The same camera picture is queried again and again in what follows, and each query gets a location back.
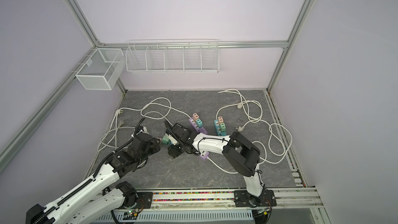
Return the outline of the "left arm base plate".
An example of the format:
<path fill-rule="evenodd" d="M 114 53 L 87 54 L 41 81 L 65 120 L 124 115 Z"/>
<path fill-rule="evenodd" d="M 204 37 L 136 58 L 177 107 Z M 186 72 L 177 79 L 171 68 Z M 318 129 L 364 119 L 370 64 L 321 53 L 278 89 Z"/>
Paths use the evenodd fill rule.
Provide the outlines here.
<path fill-rule="evenodd" d="M 144 191 L 125 197 L 123 207 L 126 209 L 149 209 L 151 208 L 153 192 Z"/>

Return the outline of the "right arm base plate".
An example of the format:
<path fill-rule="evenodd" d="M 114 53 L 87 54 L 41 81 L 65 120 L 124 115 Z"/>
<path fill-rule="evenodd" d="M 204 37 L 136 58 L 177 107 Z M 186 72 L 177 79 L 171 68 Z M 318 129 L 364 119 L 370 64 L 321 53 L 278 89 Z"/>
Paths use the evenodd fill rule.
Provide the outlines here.
<path fill-rule="evenodd" d="M 263 188 L 261 194 L 255 197 L 246 190 L 235 190 L 234 202 L 236 207 L 275 207 L 277 206 L 276 197 L 272 190 Z"/>

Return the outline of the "teal power strip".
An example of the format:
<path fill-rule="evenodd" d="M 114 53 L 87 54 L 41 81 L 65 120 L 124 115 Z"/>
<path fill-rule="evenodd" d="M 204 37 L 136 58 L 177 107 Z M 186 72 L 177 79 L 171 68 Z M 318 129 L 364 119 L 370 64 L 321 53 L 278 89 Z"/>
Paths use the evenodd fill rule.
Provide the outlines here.
<path fill-rule="evenodd" d="M 218 123 L 218 120 L 214 120 L 214 126 L 215 126 L 215 130 L 218 136 L 227 136 L 226 131 L 225 132 L 221 132 L 220 131 L 220 126 Z"/>

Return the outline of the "purple power strip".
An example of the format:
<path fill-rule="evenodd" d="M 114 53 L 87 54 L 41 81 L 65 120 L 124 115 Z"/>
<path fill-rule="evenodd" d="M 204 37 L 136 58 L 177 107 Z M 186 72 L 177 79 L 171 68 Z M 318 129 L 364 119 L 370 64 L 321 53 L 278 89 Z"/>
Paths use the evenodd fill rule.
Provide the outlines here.
<path fill-rule="evenodd" d="M 195 131 L 203 133 L 203 134 L 208 134 L 206 129 L 203 126 L 203 122 L 200 118 L 198 119 L 194 119 L 193 117 L 191 117 L 189 119 L 190 124 L 193 126 L 193 128 L 195 129 Z"/>
<path fill-rule="evenodd" d="M 209 151 L 202 151 L 202 152 L 200 153 L 200 157 L 201 157 L 204 161 L 207 160 L 208 156 L 209 156 Z"/>

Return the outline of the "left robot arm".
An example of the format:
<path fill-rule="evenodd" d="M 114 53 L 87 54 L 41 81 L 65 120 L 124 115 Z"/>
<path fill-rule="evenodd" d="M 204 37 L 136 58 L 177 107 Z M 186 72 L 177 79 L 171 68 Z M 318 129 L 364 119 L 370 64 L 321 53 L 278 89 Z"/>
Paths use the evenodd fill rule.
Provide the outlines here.
<path fill-rule="evenodd" d="M 94 173 L 72 190 L 45 206 L 36 204 L 26 214 L 27 224 L 88 224 L 121 206 L 134 207 L 136 189 L 121 182 L 115 189 L 94 197 L 129 172 L 142 168 L 149 156 L 160 151 L 160 140 L 145 132 L 134 134 L 120 148 L 109 153 Z"/>

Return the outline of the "green plug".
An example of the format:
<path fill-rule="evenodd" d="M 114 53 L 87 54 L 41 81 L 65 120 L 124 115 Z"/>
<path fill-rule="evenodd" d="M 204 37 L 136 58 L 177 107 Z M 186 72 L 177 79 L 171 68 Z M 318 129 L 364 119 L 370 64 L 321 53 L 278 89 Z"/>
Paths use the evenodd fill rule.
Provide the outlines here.
<path fill-rule="evenodd" d="M 169 138 L 169 136 L 167 134 L 165 134 L 162 137 L 161 143 L 167 145 L 168 141 L 170 141 L 170 138 Z"/>
<path fill-rule="evenodd" d="M 219 126 L 220 126 L 220 131 L 221 132 L 225 132 L 226 131 L 226 125 L 225 125 L 224 122 L 220 123 Z"/>

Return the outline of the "pink plug purple strip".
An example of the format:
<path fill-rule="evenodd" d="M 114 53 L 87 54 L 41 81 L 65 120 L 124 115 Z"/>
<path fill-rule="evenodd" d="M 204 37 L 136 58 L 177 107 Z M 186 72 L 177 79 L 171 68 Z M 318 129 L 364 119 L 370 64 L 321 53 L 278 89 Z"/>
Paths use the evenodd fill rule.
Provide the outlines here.
<path fill-rule="evenodd" d="M 193 114 L 193 119 L 194 119 L 195 121 L 197 121 L 198 119 L 200 119 L 200 118 L 199 118 L 199 115 L 198 115 L 197 113 L 194 113 L 194 114 Z"/>

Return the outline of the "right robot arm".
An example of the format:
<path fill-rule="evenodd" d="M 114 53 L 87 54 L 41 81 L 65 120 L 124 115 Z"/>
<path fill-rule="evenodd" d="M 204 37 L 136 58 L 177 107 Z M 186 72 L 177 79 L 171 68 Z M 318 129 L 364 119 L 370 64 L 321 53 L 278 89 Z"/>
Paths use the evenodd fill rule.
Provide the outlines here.
<path fill-rule="evenodd" d="M 265 186 L 261 179 L 260 150 L 239 132 L 227 136 L 213 136 L 186 128 L 179 123 L 165 121 L 166 135 L 172 144 L 168 154 L 177 158 L 186 152 L 208 159 L 209 153 L 223 155 L 236 173 L 244 177 L 248 193 L 247 205 L 260 206 L 265 200 Z"/>

